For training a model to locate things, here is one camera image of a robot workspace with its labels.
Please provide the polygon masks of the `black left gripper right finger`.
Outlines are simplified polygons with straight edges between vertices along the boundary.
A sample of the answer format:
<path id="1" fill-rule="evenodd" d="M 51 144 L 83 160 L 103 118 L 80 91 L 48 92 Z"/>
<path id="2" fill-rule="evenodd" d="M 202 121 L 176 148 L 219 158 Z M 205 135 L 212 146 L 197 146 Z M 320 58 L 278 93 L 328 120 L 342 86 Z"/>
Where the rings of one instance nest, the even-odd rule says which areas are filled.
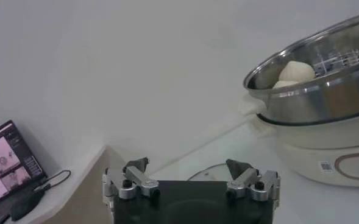
<path id="1" fill-rule="evenodd" d="M 271 201 L 273 208 L 280 205 L 280 175 L 273 170 L 261 173 L 249 163 L 228 159 L 226 165 L 232 177 L 227 182 L 226 198 L 230 204 L 249 197 L 253 201 Z"/>

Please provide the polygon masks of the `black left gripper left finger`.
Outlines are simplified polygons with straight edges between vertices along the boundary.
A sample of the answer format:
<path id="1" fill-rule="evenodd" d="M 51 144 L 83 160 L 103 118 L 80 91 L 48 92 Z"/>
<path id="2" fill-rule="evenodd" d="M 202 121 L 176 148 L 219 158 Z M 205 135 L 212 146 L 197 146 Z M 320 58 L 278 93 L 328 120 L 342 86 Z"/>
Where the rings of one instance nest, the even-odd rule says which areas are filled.
<path id="1" fill-rule="evenodd" d="M 160 185 L 157 180 L 149 178 L 146 168 L 147 157 L 129 161 L 121 169 L 105 168 L 102 174 L 102 201 L 106 207 L 115 210 L 115 198 L 122 201 L 136 199 L 137 193 L 155 201 L 160 196 Z"/>

